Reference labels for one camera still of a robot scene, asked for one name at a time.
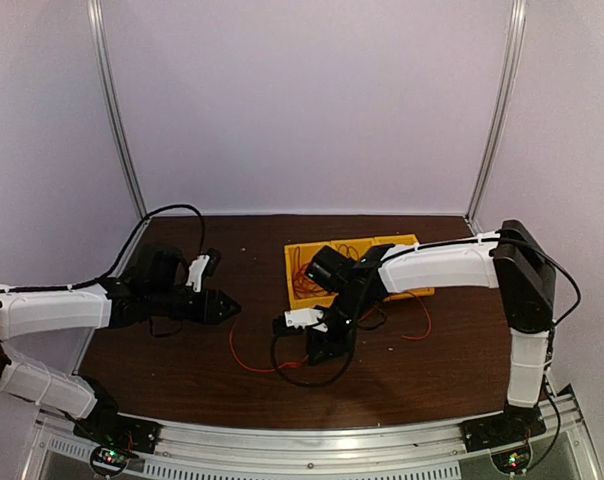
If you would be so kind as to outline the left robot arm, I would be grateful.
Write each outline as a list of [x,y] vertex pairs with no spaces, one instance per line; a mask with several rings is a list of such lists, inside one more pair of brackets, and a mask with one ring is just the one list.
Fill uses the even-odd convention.
[[119,276],[82,285],[0,285],[0,392],[53,407],[105,444],[119,442],[125,421],[97,381],[39,365],[7,340],[73,328],[121,329],[156,318],[219,325],[241,311],[226,293],[204,284],[220,260],[215,249],[187,261],[173,246],[147,244]]

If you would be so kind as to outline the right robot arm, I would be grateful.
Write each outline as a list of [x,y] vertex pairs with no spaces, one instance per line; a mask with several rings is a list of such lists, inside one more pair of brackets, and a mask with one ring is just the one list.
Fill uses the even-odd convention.
[[554,329],[556,269],[521,222],[458,240],[375,245],[358,260],[324,247],[305,274],[334,299],[286,320],[329,348],[346,342],[363,315],[393,295],[421,288],[498,290],[511,353],[504,412],[494,430],[512,442],[532,426]]

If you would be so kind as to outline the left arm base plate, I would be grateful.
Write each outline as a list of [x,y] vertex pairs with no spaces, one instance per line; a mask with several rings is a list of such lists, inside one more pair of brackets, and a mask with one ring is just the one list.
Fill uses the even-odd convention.
[[161,426],[159,423],[133,417],[116,417],[111,426],[98,427],[87,419],[74,420],[73,433],[122,453],[153,454]]

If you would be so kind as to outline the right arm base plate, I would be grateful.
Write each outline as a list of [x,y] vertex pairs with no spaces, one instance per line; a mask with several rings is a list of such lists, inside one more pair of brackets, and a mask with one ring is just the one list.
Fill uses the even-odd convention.
[[520,443],[547,431],[544,421],[538,415],[525,417],[506,413],[466,420],[460,428],[468,452]]

